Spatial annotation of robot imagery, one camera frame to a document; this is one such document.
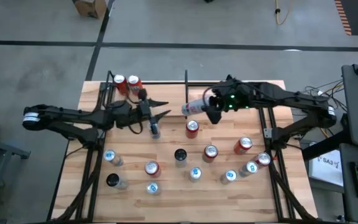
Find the gray floor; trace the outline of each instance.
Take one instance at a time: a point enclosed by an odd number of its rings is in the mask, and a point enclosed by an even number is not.
[[[280,1],[284,12],[288,3]],[[333,0],[294,1],[280,27],[273,11],[274,0],[116,0],[104,41],[358,47],[358,37],[344,33]],[[70,1],[0,0],[0,40],[95,41],[100,24],[78,16]],[[23,108],[76,108],[92,53],[92,47],[0,45],[0,140],[32,151],[28,161],[15,158],[9,166],[0,194],[0,218],[8,223],[45,220],[67,144],[50,131],[22,128]],[[284,80],[295,91],[338,80],[341,65],[352,63],[358,63],[358,52],[102,48],[93,80],[104,80],[107,70],[182,80],[188,69],[191,80],[230,73],[243,80]],[[344,102],[343,93],[337,97]],[[305,139],[323,136],[313,131]],[[343,213],[339,193],[312,190],[320,218]]]

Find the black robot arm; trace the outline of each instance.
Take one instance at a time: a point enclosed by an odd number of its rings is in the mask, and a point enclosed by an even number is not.
[[[114,126],[114,122],[120,129],[147,120],[152,124],[158,123],[170,111],[153,116],[150,108],[167,103],[147,99],[147,92],[143,89],[139,91],[139,102],[135,108],[125,100],[107,103],[104,110],[96,109],[92,112],[35,105],[24,109],[22,124],[31,131],[48,129],[67,139],[77,138],[84,147],[91,147],[97,141],[98,129],[107,131]],[[67,123],[90,124],[92,128],[81,129]]]
[[[336,123],[334,108],[328,104],[328,97],[310,96],[298,92],[285,91],[267,82],[242,82],[230,75],[226,81],[209,87],[213,96],[204,103],[203,110],[213,124],[221,119],[221,113],[246,108],[269,108],[289,106],[308,112],[308,115],[285,128],[265,129],[265,137],[270,139],[272,149],[286,148],[290,137],[305,134],[313,128],[329,128]]]

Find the soda can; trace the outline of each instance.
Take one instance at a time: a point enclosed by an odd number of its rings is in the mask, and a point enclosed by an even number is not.
[[[114,152],[113,150],[107,150],[104,153],[104,159],[106,161],[109,161],[114,166],[122,166],[124,163],[121,156],[117,155],[116,152]]]
[[[155,161],[147,162],[144,166],[144,170],[146,171],[146,174],[150,175],[153,178],[157,178],[161,175],[160,166]]]
[[[186,136],[190,139],[197,137],[198,134],[198,122],[197,121],[189,121],[186,124]]]
[[[247,162],[239,169],[239,175],[241,177],[247,177],[251,174],[258,172],[258,164],[254,161]]]
[[[235,181],[237,178],[237,173],[234,170],[228,170],[221,176],[222,184],[230,184]]]
[[[209,97],[205,96],[205,103],[206,106],[209,106]],[[185,116],[189,116],[192,114],[199,114],[204,112],[203,111],[204,101],[203,99],[198,99],[195,101],[192,101],[190,103],[187,103],[181,107],[181,113]]]
[[[267,167],[270,164],[270,156],[266,152],[261,152],[251,159],[256,162],[261,168]]]
[[[175,164],[177,167],[182,168],[186,166],[187,152],[184,149],[177,149],[175,151]]]
[[[129,89],[131,90],[131,92],[135,96],[138,95],[139,90],[143,89],[142,81],[140,80],[139,77],[137,77],[135,75],[131,75],[128,78],[128,86],[129,86]]]
[[[158,127],[158,124],[151,124],[150,123],[150,135],[152,136],[152,139],[159,139],[161,137],[160,128]]]
[[[204,149],[203,160],[204,162],[211,163],[218,156],[218,149],[216,146],[207,145]]]
[[[146,191],[152,195],[158,195],[161,192],[161,188],[156,182],[149,182],[146,187]]]
[[[128,95],[127,80],[124,75],[115,75],[114,83],[120,94],[124,96]]]
[[[247,137],[241,137],[234,145],[234,152],[237,155],[245,154],[252,147],[252,140]]]
[[[110,174],[106,179],[107,185],[116,189],[124,190],[128,187],[128,183],[117,174]]]
[[[201,169],[199,167],[191,168],[189,172],[189,180],[193,183],[198,182],[201,178]]]

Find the wooden table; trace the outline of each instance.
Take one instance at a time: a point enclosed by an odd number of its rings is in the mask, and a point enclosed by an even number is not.
[[[284,88],[284,82],[270,81]],[[100,82],[85,82],[78,109],[91,111],[98,97]],[[277,221],[269,170],[261,169],[257,174],[239,178],[234,183],[222,185],[219,177],[225,170],[238,170],[241,165],[265,150],[258,111],[255,109],[223,113],[219,124],[212,125],[205,114],[189,116],[200,124],[196,139],[185,136],[186,119],[181,113],[185,103],[185,85],[145,85],[149,97],[157,101],[169,101],[168,105],[154,108],[154,113],[172,110],[160,120],[161,138],[152,139],[148,130],[132,134],[128,128],[113,128],[107,132],[105,150],[114,149],[124,159],[124,165],[114,167],[103,161],[99,180],[98,196],[94,210],[94,222],[274,222]],[[190,87],[189,101],[201,98],[205,87]],[[277,126],[293,122],[290,108],[274,108]],[[254,145],[243,156],[235,155],[233,145],[241,136],[248,136]],[[211,164],[201,160],[205,145],[213,144],[219,156]],[[71,142],[67,153],[80,147]],[[188,165],[175,167],[173,153],[183,148],[188,153]],[[308,176],[299,149],[283,150],[290,188],[313,216],[317,216]],[[64,163],[52,218],[61,215],[81,185],[86,150],[78,151]],[[147,161],[156,160],[162,167],[157,179],[162,188],[158,196],[145,190],[150,177],[144,172]],[[191,183],[185,172],[199,166],[203,171],[200,182]],[[129,181],[127,190],[108,187],[106,177],[111,173],[124,176]],[[288,217],[285,196],[280,191],[285,217]],[[85,199],[83,215],[88,211],[89,197]]]

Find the red soda can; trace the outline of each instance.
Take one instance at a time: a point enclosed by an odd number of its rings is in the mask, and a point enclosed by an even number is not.
[[[251,159],[256,162],[260,168],[267,167],[270,164],[270,156],[266,152],[261,152]]]
[[[207,145],[204,149],[203,160],[204,162],[211,163],[218,156],[218,149],[216,146]]]
[[[157,178],[161,175],[160,166],[155,161],[148,161],[144,166],[144,170],[146,171],[146,174],[150,175],[153,178]]]
[[[135,75],[131,75],[128,78],[128,85],[129,89],[132,91],[132,93],[137,96],[139,93],[139,90],[143,89],[142,81],[139,77]]]
[[[197,121],[189,121],[186,124],[186,136],[190,139],[197,137],[198,134],[198,122]]]
[[[237,155],[245,154],[252,147],[252,141],[250,138],[241,137],[234,145],[234,152]]]
[[[124,96],[126,96],[128,94],[127,80],[124,75],[115,75],[114,83],[117,86],[117,89],[120,92],[120,94],[122,94]]]

